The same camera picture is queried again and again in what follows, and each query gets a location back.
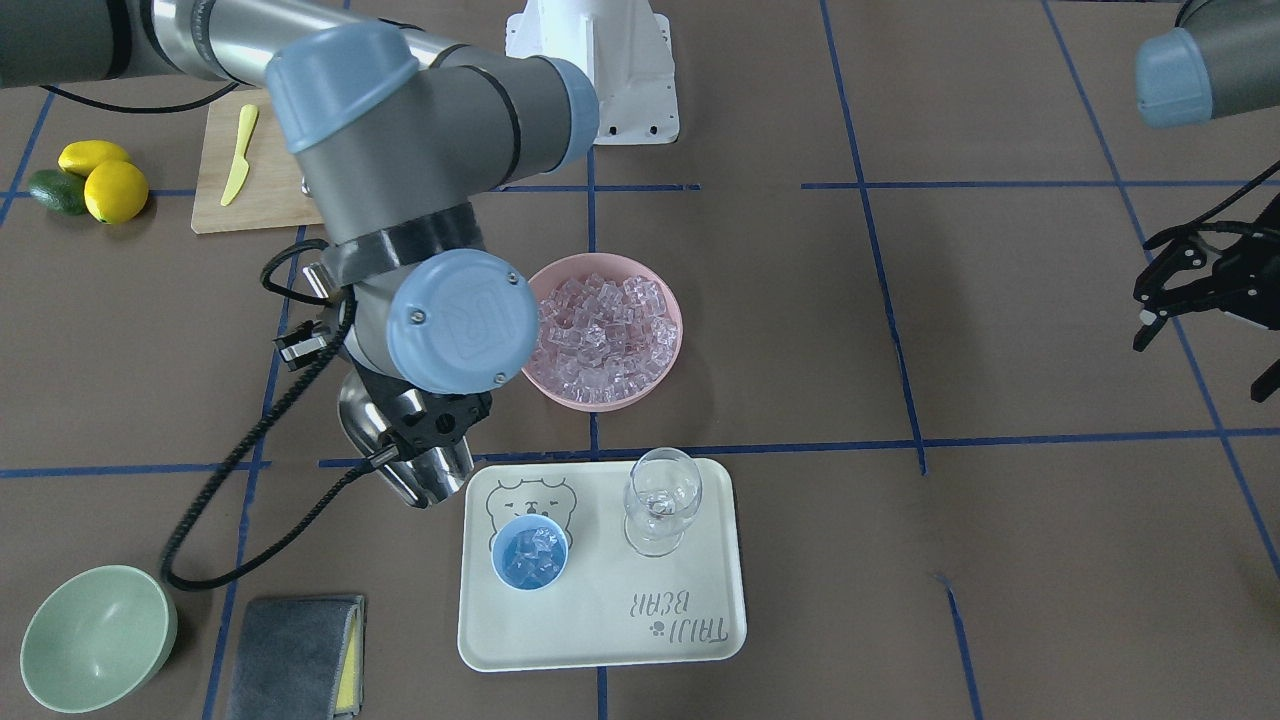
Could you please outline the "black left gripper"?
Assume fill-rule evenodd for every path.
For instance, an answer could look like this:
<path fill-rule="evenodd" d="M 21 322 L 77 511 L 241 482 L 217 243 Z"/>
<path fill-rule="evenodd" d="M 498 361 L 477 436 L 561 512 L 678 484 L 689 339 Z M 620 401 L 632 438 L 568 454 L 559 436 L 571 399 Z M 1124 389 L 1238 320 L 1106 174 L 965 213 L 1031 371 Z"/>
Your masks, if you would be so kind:
<path fill-rule="evenodd" d="M 1160 252 L 1135 279 L 1134 300 L 1140 306 L 1140 329 L 1132 347 L 1143 352 L 1171 316 L 1211 310 L 1279 329 L 1279 197 L 1274 197 L 1253 222 L 1216 220 L 1219 209 L 1199 218 L 1198 234 L 1164 238 Z M 1208 246 L 1201 234 L 1235 234 L 1225 249 Z M 1170 281 L 1183 272 L 1204 270 L 1208 275 L 1180 286 Z M 1251 400 L 1263 404 L 1280 387 L 1280 361 L 1267 366 L 1251 383 Z"/>

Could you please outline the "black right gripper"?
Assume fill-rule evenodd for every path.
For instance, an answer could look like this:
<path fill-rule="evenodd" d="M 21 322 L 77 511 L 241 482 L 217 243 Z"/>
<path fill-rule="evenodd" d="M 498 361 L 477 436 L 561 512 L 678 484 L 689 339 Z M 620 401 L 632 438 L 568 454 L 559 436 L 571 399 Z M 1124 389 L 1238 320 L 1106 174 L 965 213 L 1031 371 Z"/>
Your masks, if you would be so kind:
<path fill-rule="evenodd" d="M 392 460 L 407 462 L 430 448 L 454 446 L 492 411 L 490 391 L 439 395 L 362 365 L 355 370 L 372 407 L 387 424 L 374 433 L 374 466 Z"/>

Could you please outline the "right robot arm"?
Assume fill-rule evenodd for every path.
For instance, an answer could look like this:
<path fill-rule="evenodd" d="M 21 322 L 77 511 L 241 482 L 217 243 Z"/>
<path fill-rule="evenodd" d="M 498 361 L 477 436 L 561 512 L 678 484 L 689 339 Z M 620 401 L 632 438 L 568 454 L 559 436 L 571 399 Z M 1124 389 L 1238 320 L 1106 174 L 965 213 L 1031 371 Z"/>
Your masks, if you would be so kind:
<path fill-rule="evenodd" d="M 169 73 L 269 92 L 332 240 L 344 320 L 324 347 L 348 354 L 387 423 L 367 462 L 460 447 L 538 328 L 470 199 L 588 154 L 588 76 L 311 1 L 3 4 L 4 87 Z"/>

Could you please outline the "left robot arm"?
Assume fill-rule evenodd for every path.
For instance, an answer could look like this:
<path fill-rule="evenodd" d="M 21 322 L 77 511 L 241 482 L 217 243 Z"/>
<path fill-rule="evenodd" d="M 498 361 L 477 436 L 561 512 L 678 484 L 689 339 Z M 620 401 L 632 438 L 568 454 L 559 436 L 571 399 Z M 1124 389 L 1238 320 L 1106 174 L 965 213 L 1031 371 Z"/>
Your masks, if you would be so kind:
<path fill-rule="evenodd" d="M 1174 128 L 1275 108 L 1279 101 L 1279 5 L 1275 1 L 1187 1 L 1172 28 L 1135 55 L 1143 122 Z M 1189 222 L 1151 236 L 1153 254 L 1135 278 L 1144 351 L 1175 316 L 1217 311 L 1279 328 L 1279 219 L 1270 202 L 1252 222 L 1222 218 L 1233 204 L 1277 176 L 1270 165 Z"/>

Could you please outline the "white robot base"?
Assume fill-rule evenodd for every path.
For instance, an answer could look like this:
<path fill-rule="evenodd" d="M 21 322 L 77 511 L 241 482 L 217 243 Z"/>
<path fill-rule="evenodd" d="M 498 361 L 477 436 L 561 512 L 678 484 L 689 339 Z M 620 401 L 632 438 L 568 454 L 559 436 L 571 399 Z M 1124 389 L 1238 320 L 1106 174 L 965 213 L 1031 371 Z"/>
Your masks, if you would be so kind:
<path fill-rule="evenodd" d="M 506 22 L 506 54 L 573 63 L 599 102 L 596 146 L 666 145 L 681 120 L 666 15 L 648 1 L 527 1 Z"/>

